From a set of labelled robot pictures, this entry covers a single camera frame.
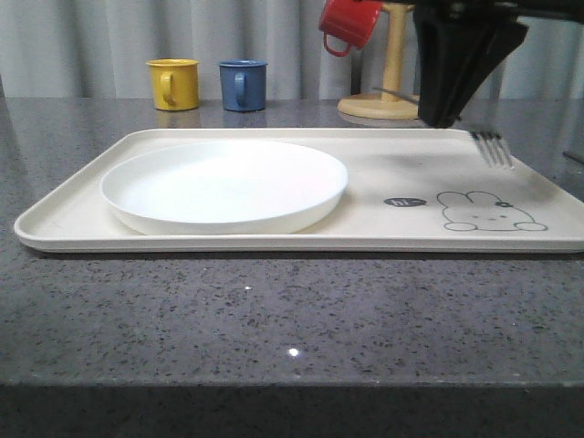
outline cup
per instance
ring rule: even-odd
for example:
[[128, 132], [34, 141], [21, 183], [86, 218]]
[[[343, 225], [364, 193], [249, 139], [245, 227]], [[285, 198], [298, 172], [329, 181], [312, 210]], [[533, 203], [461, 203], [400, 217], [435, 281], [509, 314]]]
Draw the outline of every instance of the cup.
[[266, 107], [265, 61], [229, 59], [219, 63], [223, 108], [258, 111]]
[[[324, 32], [325, 49], [335, 57], [346, 56], [352, 47], [363, 48], [381, 13], [381, 2], [355, 0], [328, 0], [318, 28]], [[329, 35], [347, 43], [344, 50], [329, 45]]]
[[152, 95], [157, 110], [182, 111], [199, 106], [199, 61], [154, 59], [150, 66]]

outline blue mug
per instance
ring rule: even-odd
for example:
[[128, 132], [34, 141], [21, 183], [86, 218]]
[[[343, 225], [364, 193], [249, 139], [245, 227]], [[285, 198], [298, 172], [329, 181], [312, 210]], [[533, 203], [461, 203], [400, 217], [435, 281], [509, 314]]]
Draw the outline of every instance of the blue mug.
[[258, 111], [266, 107], [265, 61], [229, 59], [219, 63], [223, 108]]

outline curtain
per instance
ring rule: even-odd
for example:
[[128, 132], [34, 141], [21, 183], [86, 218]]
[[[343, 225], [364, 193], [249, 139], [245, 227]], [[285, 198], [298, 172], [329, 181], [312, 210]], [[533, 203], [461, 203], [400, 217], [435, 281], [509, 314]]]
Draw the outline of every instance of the curtain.
[[[350, 56], [322, 46], [325, 0], [0, 0], [7, 97], [149, 98], [145, 62], [187, 57], [202, 99], [220, 99], [217, 62], [268, 62], [269, 99], [338, 99], [381, 85], [388, 18]], [[526, 42], [477, 91], [489, 98], [584, 97], [584, 26], [522, 18]], [[409, 17], [401, 89], [418, 81]]]

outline fork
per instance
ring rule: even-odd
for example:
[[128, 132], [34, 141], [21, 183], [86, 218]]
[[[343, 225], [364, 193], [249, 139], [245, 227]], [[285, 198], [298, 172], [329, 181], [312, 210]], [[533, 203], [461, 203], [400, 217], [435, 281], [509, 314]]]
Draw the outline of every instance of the fork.
[[[417, 98], [403, 94], [400, 91], [384, 89], [382, 87], [373, 87], [373, 89], [391, 94], [392, 96], [402, 100], [407, 100], [408, 102], [415, 105], [419, 103]], [[458, 121], [462, 121], [460, 116], [458, 116], [456, 119]], [[509, 145], [499, 132], [487, 127], [471, 125], [469, 133], [473, 138], [476, 148], [483, 157], [483, 160], [485, 160], [489, 167], [496, 167], [499, 169], [513, 169], [513, 157], [511, 156]]]

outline wooden base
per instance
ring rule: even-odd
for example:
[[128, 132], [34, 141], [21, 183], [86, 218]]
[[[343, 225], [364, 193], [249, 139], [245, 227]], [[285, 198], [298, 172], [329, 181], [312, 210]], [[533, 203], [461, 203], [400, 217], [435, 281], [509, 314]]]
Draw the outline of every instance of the wooden base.
[[418, 107], [408, 101], [386, 102], [381, 94], [355, 94], [340, 100], [337, 109], [368, 119], [406, 120], [418, 118]]

